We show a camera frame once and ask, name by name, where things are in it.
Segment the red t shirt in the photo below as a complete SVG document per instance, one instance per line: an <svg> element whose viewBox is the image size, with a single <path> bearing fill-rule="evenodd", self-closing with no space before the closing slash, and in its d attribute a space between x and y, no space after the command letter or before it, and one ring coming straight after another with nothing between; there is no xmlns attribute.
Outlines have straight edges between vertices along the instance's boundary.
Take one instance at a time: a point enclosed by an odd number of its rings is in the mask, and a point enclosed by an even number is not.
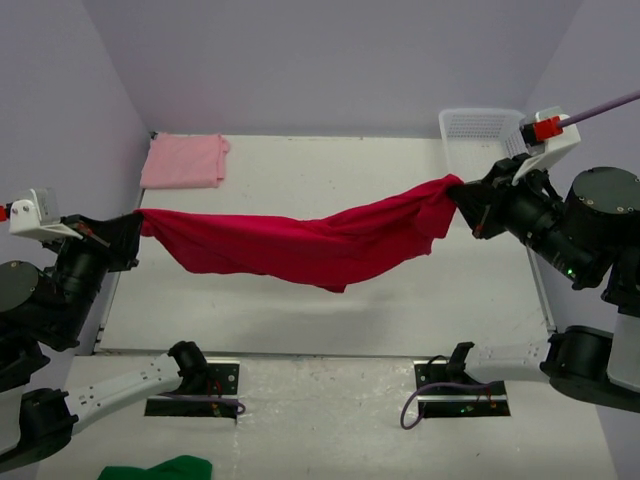
<svg viewBox="0 0 640 480"><path fill-rule="evenodd" d="M196 214L141 209L141 234L192 274L253 274L332 293L431 253L456 206L454 175L329 217Z"/></svg>

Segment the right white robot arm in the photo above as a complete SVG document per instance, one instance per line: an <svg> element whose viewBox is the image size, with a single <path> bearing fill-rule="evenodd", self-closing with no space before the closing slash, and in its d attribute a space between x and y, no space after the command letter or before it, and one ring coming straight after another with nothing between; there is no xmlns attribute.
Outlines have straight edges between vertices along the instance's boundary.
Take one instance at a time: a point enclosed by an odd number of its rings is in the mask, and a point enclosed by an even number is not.
<svg viewBox="0 0 640 480"><path fill-rule="evenodd" d="M616 306L613 332L571 326L541 342L481 348L460 343L446 368L448 385L541 381L559 393L613 409L639 410L639 179L615 167L578 174L566 197L547 172L516 179L525 158L496 162L482 179L453 186L455 203L477 239L505 232L561 273L574 290L602 286Z"/></svg>

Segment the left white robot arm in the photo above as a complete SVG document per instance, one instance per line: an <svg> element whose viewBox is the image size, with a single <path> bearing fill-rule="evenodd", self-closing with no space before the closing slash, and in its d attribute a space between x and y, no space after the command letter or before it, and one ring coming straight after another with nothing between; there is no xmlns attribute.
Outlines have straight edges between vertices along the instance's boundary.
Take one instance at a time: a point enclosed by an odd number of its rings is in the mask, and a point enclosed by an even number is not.
<svg viewBox="0 0 640 480"><path fill-rule="evenodd" d="M176 343L142 369L72 391L26 389L50 362L41 348L63 352L79 334L105 276L134 268L144 217L134 212L97 221L62 220L64 233L42 239L56 253L44 270L22 261L1 266L1 469L48 458L89 425L155 395L201 390L204 355L192 341Z"/></svg>

